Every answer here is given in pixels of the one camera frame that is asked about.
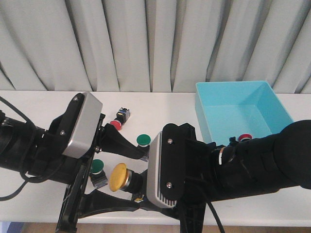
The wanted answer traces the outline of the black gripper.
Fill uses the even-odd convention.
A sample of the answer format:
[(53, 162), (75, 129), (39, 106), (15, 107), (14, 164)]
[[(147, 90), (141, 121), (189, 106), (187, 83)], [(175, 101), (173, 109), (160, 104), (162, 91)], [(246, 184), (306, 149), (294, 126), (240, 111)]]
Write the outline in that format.
[(188, 136), (185, 141), (185, 179), (184, 193), (173, 208), (159, 208), (152, 204), (146, 196), (148, 170), (141, 173), (133, 172), (132, 182), (134, 186), (143, 186), (145, 196), (139, 206), (146, 211), (156, 211), (163, 215), (175, 218), (180, 222), (182, 233), (200, 233), (203, 229), (206, 207), (209, 207), (214, 217), (217, 216), (211, 204), (211, 198), (204, 190), (208, 182), (204, 179), (203, 173), (207, 165), (205, 158), (215, 147), (210, 146), (196, 139), (195, 128), (188, 123)]
[(63, 155), (55, 146), (48, 149), (56, 158), (47, 166), (47, 179), (67, 185), (55, 230), (57, 233), (77, 232), (79, 218), (118, 211), (133, 212), (139, 209), (139, 204), (134, 201), (120, 199), (99, 190), (85, 194), (94, 154), (100, 149), (135, 160), (147, 156), (145, 149), (130, 143), (113, 125), (107, 123), (102, 126), (104, 118), (105, 115), (101, 114), (92, 145), (79, 159)]

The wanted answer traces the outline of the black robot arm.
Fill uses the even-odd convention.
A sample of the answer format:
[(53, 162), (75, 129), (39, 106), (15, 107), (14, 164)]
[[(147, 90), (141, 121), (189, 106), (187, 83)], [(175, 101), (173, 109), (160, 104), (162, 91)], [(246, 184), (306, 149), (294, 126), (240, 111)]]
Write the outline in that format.
[(48, 130), (36, 127), (28, 118), (24, 122), (0, 115), (0, 165), (17, 171), (24, 183), (47, 180), (67, 185), (56, 231), (74, 233), (80, 218), (115, 211), (135, 211), (139, 204), (99, 190), (86, 194), (94, 154), (100, 151), (139, 159), (143, 151), (128, 142), (110, 124), (103, 125), (104, 115), (95, 123), (91, 145), (79, 159), (64, 154), (67, 138), (66, 115), (57, 117)]
[(149, 160), (159, 167), (147, 170), (155, 190), (146, 184), (141, 209), (178, 219), (183, 233), (200, 233), (209, 208), (224, 231), (212, 205), (230, 200), (311, 187), (311, 122), (302, 120), (263, 138), (230, 138), (227, 146), (198, 141), (190, 124), (167, 124)]

